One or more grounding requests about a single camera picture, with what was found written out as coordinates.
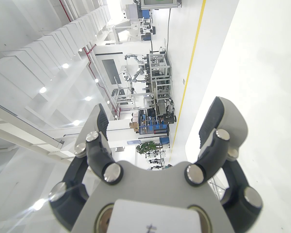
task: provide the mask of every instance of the recessed ceiling light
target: recessed ceiling light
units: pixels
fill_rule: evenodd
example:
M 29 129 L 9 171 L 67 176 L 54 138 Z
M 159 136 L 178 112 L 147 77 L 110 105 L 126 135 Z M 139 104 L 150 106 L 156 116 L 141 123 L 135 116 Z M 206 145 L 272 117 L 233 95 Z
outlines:
M 38 201 L 36 201 L 34 203 L 34 205 L 32 206 L 32 208 L 36 211 L 40 210 L 42 208 L 42 206 L 44 205 L 44 203 L 46 202 L 46 200 L 44 198 L 39 199 Z
M 40 90 L 40 93 L 44 93 L 44 92 L 46 92 L 46 87 L 42 87 Z
M 73 125 L 74 126 L 78 126 L 80 124 L 80 121 L 79 120 L 75 120 L 74 122 L 73 122 Z

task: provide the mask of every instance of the green leaves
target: green leaves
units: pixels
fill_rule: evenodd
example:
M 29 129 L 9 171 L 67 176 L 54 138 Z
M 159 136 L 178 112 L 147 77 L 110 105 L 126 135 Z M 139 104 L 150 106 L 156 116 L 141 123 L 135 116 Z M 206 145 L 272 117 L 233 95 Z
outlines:
M 136 147 L 136 150 L 139 154 L 145 154 L 146 152 L 150 152 L 155 149 L 156 144 L 153 141 L 147 141 Z

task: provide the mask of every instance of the white label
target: white label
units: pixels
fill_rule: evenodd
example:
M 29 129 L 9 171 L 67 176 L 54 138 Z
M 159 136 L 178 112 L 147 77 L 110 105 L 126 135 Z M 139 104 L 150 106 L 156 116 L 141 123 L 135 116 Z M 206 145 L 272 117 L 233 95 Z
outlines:
M 107 233 L 201 233 L 196 211 L 118 199 Z

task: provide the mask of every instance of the robotic arm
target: robotic arm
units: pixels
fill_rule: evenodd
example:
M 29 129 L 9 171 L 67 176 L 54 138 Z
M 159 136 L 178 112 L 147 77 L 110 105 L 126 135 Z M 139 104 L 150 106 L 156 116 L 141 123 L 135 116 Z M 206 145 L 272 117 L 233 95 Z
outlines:
M 167 209 L 178 211 L 175 223 L 197 221 L 199 229 L 186 232 L 243 233 L 257 220 L 262 199 L 249 185 L 237 162 L 239 147 L 248 129 L 229 100 L 216 97 L 213 101 L 199 131 L 201 155 L 198 160 L 194 164 L 180 162 L 159 172 L 137 168 L 127 161 L 115 162 L 109 152 L 107 125 L 101 104 L 96 105 L 76 141 L 76 157 L 63 180 L 49 194 L 54 215 L 68 231 L 147 232 L 157 225 L 152 225 L 153 212 L 141 209 L 145 204 L 165 209 L 164 213 L 153 213 L 159 221 L 171 216 Z M 101 179 L 90 196 L 82 184 L 88 166 Z M 221 201 L 207 183 L 220 168 L 229 183 Z M 195 218 L 184 215 L 188 213 Z M 146 221 L 138 231 L 132 230 L 136 228 L 131 222 L 133 216 L 141 224 Z
M 138 75 L 143 75 L 143 71 L 145 69 L 144 62 L 139 60 L 139 59 L 137 59 L 137 57 L 138 56 L 136 54 L 132 54 L 132 53 L 128 53 L 127 55 L 125 55 L 125 58 L 124 58 L 125 60 L 127 60 L 128 58 L 134 58 L 135 61 L 139 65 L 139 68 L 138 68 L 137 72 L 134 74 L 134 76 L 132 78 L 130 78 L 129 76 L 125 77 L 125 81 L 127 81 L 127 82 L 134 82 L 135 83 L 135 82 L 137 82 L 137 76 Z

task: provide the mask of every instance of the yellow floor line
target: yellow floor line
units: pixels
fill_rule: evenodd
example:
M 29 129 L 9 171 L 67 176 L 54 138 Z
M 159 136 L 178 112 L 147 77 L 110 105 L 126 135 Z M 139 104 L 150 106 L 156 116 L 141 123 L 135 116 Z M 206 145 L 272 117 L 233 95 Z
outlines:
M 180 120 L 182 105 L 183 105 L 183 101 L 184 101 L 185 92 L 187 90 L 188 80 L 189 80 L 190 71 L 191 71 L 191 67 L 192 67 L 192 62 L 193 62 L 193 58 L 194 58 L 194 53 L 195 53 L 196 43 L 197 43 L 197 39 L 198 39 L 198 34 L 199 34 L 200 28 L 201 28 L 201 23 L 202 23 L 202 18 L 203 18 L 205 4 L 206 4 L 206 0 L 203 0 L 202 8 L 201 8 L 201 13 L 200 13 L 200 18 L 198 20 L 198 25 L 197 25 L 197 30 L 196 30 L 196 35 L 195 35 L 193 50 L 192 50 L 192 54 L 191 54 L 191 60 L 190 60 L 190 64 L 189 64 L 188 75 L 187 75 L 187 79 L 185 81 L 184 91 L 183 91 L 183 97 L 182 97 L 181 106 L 180 106 L 180 111 L 179 111 L 179 115 L 178 115 L 178 118 L 177 118 L 177 126 L 176 126 L 175 136 L 173 138 L 173 143 L 172 143 L 172 148 L 171 148 L 171 152 L 170 152 L 169 162 L 171 160 L 172 149 L 173 149 L 173 145 L 174 145 L 175 139 L 176 139 L 176 134 L 177 134 L 178 124 L 179 124 L 179 120 Z

